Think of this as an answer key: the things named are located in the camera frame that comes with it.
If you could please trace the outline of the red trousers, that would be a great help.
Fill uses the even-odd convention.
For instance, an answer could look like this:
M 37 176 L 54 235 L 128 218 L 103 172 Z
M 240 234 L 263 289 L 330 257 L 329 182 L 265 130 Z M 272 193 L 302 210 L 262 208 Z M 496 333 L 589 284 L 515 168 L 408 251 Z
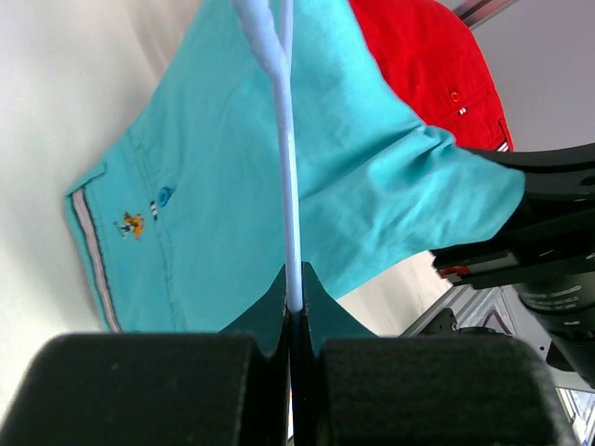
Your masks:
M 383 78 L 425 123 L 463 148 L 512 151 L 496 85 L 471 30 L 437 1 L 353 1 Z

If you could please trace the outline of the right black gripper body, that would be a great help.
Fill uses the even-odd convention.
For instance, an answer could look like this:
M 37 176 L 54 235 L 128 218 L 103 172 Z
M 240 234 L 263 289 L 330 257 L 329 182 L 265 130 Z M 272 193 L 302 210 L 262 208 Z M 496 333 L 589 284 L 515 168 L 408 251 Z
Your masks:
M 510 285 L 548 333 L 549 365 L 594 383 L 594 146 L 477 151 L 525 175 L 522 201 L 494 237 L 434 251 L 453 285 Z

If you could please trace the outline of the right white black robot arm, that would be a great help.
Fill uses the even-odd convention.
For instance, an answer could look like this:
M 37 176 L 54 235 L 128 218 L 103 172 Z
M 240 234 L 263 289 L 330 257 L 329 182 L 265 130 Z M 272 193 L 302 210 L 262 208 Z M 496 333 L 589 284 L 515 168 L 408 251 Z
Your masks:
M 558 387 L 594 389 L 594 146 L 480 151 L 525 175 L 521 204 L 491 240 L 435 252 L 452 283 L 407 335 L 496 332 L 531 346 Z

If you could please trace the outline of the teal trousers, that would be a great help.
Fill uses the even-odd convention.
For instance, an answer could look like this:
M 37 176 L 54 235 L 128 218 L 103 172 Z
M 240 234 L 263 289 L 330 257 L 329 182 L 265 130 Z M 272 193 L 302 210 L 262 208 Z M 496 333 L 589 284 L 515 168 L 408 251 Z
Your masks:
M 521 172 L 460 149 L 382 79 L 350 5 L 294 6 L 302 255 L 339 298 L 417 253 L 492 238 Z M 216 332 L 284 263 L 271 84 L 205 1 L 138 119 L 65 197 L 107 329 Z

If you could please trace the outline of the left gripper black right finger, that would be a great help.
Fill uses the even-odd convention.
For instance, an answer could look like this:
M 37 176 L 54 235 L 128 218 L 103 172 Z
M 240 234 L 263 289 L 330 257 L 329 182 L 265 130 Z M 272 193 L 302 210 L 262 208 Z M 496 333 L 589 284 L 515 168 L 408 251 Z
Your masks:
M 300 445 L 573 445 L 542 360 L 504 334 L 375 337 L 302 267 Z

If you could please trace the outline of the pale blue wire hanger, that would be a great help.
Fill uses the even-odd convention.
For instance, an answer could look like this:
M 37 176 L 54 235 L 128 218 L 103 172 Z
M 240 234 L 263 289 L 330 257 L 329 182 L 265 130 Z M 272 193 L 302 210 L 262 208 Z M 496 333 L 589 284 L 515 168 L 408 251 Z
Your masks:
M 293 3 L 283 1 L 280 26 L 275 26 L 268 1 L 232 3 L 248 46 L 269 76 L 277 125 L 283 191 L 284 249 L 287 307 L 303 309 L 302 259 L 298 204 L 298 168 L 291 92 Z

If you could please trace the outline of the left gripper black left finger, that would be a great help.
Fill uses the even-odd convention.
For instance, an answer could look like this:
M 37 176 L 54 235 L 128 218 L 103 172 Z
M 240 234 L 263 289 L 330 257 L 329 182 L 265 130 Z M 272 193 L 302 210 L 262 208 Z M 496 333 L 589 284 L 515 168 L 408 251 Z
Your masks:
M 216 334 L 64 334 L 35 355 L 5 445 L 283 445 L 285 279 Z

